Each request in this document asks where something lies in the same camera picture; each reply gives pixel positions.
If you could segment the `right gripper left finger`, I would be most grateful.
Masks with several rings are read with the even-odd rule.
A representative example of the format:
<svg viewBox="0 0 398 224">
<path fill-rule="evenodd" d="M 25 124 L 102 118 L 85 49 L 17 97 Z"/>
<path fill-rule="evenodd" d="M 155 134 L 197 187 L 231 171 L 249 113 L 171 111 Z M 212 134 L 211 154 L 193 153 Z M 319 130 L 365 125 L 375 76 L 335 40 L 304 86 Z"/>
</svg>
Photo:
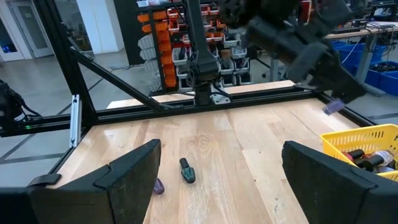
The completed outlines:
<svg viewBox="0 0 398 224">
<path fill-rule="evenodd" d="M 57 189 L 34 189 L 38 224 L 142 224 L 160 167 L 161 141 L 152 139 Z"/>
</svg>

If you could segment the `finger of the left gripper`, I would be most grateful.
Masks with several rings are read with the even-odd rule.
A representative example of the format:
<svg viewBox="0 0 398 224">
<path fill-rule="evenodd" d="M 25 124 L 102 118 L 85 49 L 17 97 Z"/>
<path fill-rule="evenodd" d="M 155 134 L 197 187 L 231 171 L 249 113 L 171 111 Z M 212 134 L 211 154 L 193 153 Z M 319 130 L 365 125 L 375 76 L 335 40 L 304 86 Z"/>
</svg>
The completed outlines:
<svg viewBox="0 0 398 224">
<path fill-rule="evenodd" d="M 339 62 L 337 58 L 323 57 L 310 73 L 310 85 L 317 91 L 331 91 L 334 98 L 339 98 L 344 104 L 351 103 L 367 93 L 365 87 L 355 79 Z"/>
<path fill-rule="evenodd" d="M 328 55 L 328 49 L 323 43 L 308 44 L 290 64 L 287 78 L 297 83 L 305 80 L 310 73 L 316 81 L 326 83 L 326 76 L 318 70 L 317 65 L 323 63 L 322 58 L 324 55 Z"/>
</svg>

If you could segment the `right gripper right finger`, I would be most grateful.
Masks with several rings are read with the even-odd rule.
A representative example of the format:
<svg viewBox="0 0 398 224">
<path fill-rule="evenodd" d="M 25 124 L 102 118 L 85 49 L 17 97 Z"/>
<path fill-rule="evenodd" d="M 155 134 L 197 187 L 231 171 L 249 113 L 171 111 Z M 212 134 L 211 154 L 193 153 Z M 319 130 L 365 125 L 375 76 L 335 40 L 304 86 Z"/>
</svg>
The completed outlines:
<svg viewBox="0 0 398 224">
<path fill-rule="evenodd" d="M 309 224 L 398 224 L 398 182 L 295 141 L 282 167 Z"/>
</svg>

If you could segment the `lavender nail polish bottle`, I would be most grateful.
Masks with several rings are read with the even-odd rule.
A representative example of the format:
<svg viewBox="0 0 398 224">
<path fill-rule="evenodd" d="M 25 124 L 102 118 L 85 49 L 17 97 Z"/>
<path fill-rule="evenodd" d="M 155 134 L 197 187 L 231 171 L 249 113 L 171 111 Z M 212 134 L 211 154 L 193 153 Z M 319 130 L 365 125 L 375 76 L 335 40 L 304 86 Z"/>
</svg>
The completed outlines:
<svg viewBox="0 0 398 224">
<path fill-rule="evenodd" d="M 327 103 L 322 110 L 326 115 L 329 116 L 333 113 L 339 112 L 344 107 L 345 107 L 344 102 L 341 99 L 337 98 Z"/>
</svg>

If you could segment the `purple nail polish bottle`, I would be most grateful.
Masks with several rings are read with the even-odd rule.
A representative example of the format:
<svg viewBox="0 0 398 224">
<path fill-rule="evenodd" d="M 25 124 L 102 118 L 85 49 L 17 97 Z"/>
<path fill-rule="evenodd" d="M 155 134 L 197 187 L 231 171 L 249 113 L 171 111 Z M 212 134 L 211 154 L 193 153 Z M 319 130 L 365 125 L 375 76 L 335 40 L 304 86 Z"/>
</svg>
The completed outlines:
<svg viewBox="0 0 398 224">
<path fill-rule="evenodd" d="M 162 181 L 159 178 L 157 178 L 155 181 L 153 193 L 156 195 L 162 195 L 164 192 L 165 192 L 165 187 Z"/>
</svg>

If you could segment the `red nail polish bottle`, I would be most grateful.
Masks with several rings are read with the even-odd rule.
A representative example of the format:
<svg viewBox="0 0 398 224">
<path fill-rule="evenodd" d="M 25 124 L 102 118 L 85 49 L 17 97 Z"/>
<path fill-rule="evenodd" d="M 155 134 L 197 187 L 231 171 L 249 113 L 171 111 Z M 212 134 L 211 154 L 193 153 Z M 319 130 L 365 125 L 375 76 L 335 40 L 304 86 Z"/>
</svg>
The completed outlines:
<svg viewBox="0 0 398 224">
<path fill-rule="evenodd" d="M 362 149 L 356 149 L 350 152 L 342 152 L 342 154 L 347 157 L 351 162 L 360 159 L 364 156 L 364 151 Z"/>
</svg>

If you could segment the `white nail polish bottle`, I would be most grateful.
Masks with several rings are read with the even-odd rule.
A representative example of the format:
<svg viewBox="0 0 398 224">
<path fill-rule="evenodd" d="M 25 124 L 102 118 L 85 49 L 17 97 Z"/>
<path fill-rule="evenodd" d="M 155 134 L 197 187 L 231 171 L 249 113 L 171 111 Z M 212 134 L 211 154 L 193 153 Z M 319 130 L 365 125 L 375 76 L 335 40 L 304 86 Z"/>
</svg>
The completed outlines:
<svg viewBox="0 0 398 224">
<path fill-rule="evenodd" d="M 393 160 L 394 155 L 390 151 L 376 151 L 371 153 L 369 157 L 363 159 L 360 165 L 367 171 L 372 172 L 377 167 L 387 166 Z"/>
</svg>

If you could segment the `turquoise nail polish bottle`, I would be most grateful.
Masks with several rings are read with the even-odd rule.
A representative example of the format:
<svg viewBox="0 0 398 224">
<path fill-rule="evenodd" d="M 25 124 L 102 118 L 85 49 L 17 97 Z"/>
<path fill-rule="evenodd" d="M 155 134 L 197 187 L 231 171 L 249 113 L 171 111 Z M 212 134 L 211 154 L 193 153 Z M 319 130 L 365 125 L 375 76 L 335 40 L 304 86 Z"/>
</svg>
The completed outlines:
<svg viewBox="0 0 398 224">
<path fill-rule="evenodd" d="M 194 169 L 189 165 L 188 161 L 184 157 L 181 158 L 179 162 L 182 168 L 181 175 L 183 179 L 188 184 L 193 184 L 196 181 L 196 175 Z"/>
</svg>

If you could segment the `blue plastic bin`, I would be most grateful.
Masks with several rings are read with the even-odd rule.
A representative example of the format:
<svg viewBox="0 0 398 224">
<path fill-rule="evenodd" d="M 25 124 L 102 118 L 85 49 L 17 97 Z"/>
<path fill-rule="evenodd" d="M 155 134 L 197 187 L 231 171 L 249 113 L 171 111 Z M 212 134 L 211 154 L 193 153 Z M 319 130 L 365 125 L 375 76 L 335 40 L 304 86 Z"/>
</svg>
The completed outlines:
<svg viewBox="0 0 398 224">
<path fill-rule="evenodd" d="M 342 41 L 335 41 L 332 42 L 332 47 L 338 54 L 342 66 L 356 77 L 365 44 L 347 44 Z"/>
<path fill-rule="evenodd" d="M 369 66 L 365 83 L 398 96 L 398 62 L 384 61 Z"/>
</svg>

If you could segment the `wooden desk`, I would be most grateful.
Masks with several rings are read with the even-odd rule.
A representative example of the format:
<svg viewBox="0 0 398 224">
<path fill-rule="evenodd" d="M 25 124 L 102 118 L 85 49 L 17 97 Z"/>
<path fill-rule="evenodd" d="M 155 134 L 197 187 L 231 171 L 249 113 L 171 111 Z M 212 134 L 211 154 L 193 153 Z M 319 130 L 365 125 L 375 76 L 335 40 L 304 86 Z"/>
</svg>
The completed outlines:
<svg viewBox="0 0 398 224">
<path fill-rule="evenodd" d="M 366 35 L 373 35 L 383 32 L 398 32 L 398 22 L 372 22 L 367 25 L 365 29 L 357 32 L 347 32 L 342 34 L 329 34 L 327 39 L 345 39 L 352 37 L 361 37 Z"/>
</svg>

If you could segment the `yellow plastic basket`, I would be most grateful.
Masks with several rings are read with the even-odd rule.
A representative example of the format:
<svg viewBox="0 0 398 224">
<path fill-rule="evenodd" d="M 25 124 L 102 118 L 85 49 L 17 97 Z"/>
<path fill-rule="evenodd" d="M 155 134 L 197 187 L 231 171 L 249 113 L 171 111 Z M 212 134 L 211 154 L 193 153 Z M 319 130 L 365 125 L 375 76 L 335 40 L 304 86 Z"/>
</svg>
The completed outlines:
<svg viewBox="0 0 398 224">
<path fill-rule="evenodd" d="M 320 135 L 323 141 L 323 152 L 330 157 L 341 160 L 352 166 L 345 153 L 362 149 L 365 154 L 388 150 L 393 153 L 398 163 L 398 125 L 381 124 L 365 128 L 349 129 Z"/>
</svg>

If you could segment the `orange bin parts shelf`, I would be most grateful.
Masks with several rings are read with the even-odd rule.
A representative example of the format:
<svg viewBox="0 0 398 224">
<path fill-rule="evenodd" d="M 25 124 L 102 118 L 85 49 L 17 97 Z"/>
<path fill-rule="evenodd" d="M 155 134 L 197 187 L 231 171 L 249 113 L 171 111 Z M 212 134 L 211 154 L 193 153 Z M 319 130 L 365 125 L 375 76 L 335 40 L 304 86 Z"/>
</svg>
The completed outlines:
<svg viewBox="0 0 398 224">
<path fill-rule="evenodd" d="M 219 20 L 218 0 L 200 3 L 207 47 L 216 59 L 223 86 L 252 84 L 250 58 L 241 44 L 244 31 L 232 30 Z M 137 5 L 144 33 L 137 41 L 139 55 L 145 70 L 154 75 L 150 95 L 190 91 L 187 75 L 194 51 L 184 21 L 184 0 L 141 0 Z"/>
</svg>

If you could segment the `silver frame bracket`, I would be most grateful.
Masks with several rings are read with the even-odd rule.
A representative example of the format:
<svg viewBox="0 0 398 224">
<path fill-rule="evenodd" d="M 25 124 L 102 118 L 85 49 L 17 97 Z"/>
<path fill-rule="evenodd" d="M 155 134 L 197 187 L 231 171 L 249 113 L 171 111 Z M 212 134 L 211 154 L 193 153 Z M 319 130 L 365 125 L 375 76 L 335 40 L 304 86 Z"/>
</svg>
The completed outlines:
<svg viewBox="0 0 398 224">
<path fill-rule="evenodd" d="M 70 147 L 77 147 L 81 139 L 82 104 L 79 95 L 72 96 L 70 113 Z"/>
</svg>

